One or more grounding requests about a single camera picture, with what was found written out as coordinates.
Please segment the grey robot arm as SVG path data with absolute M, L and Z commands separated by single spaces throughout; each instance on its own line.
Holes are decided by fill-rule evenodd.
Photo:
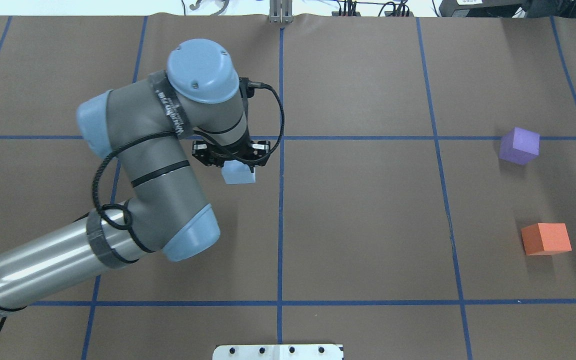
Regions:
M 0 319 L 32 303 L 161 251 L 178 262 L 210 248 L 220 229 L 181 140 L 199 136 L 204 166 L 265 166 L 277 149 L 249 132 L 249 98 L 272 86 L 240 77 L 230 53 L 189 39 L 166 68 L 83 102 L 77 123 L 102 159 L 93 209 L 71 224 L 0 253 Z

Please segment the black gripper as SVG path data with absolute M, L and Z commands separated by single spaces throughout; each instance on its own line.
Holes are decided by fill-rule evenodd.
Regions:
M 236 165 L 248 167 L 263 167 L 272 153 L 271 142 L 268 140 L 252 141 L 243 139 L 232 145 L 216 145 L 205 140 L 195 140 L 192 143 L 191 154 L 196 160 L 207 167 L 223 168 L 226 162 L 234 161 Z

